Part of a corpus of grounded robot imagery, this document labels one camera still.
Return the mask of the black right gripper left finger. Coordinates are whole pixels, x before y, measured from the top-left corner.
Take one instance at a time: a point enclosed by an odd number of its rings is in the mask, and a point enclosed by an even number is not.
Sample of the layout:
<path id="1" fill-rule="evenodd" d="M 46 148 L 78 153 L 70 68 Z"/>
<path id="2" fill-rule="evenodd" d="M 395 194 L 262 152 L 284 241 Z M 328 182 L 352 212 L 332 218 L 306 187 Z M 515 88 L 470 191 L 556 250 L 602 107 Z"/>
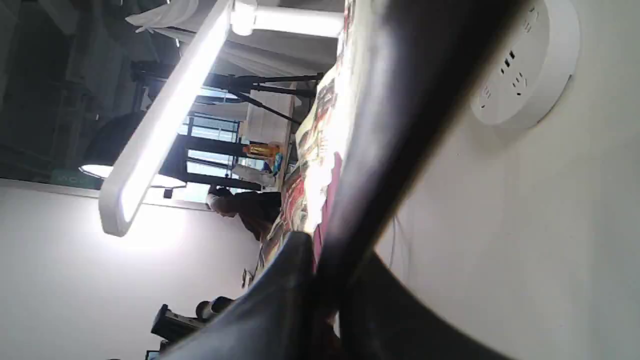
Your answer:
<path id="1" fill-rule="evenodd" d="M 252 286 L 162 360 L 306 360 L 313 337 L 310 235 L 290 232 Z"/>

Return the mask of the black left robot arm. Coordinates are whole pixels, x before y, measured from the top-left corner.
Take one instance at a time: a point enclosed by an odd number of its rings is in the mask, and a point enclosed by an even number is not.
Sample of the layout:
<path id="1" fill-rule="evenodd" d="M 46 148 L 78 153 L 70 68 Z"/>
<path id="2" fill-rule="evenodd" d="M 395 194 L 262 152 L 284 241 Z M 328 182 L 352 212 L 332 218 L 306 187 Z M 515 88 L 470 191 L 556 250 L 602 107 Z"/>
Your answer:
<path id="1" fill-rule="evenodd" d="M 157 360 L 162 353 L 174 344 L 189 337 L 226 310 L 234 299 L 218 296 L 211 301 L 201 301 L 195 307 L 194 316 L 185 316 L 174 312 L 167 304 L 163 304 L 151 324 L 151 334 L 160 337 L 158 350 L 148 350 L 146 360 Z"/>

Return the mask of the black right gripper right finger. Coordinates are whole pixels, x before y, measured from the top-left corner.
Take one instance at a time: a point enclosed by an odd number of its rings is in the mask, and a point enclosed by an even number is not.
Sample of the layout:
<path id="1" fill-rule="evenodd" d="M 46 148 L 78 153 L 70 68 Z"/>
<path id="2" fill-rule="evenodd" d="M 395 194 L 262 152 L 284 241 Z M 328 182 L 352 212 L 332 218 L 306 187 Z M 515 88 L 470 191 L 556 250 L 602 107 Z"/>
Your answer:
<path id="1" fill-rule="evenodd" d="M 339 309 L 342 346 L 352 360 L 503 360 L 425 307 L 375 254 Z"/>

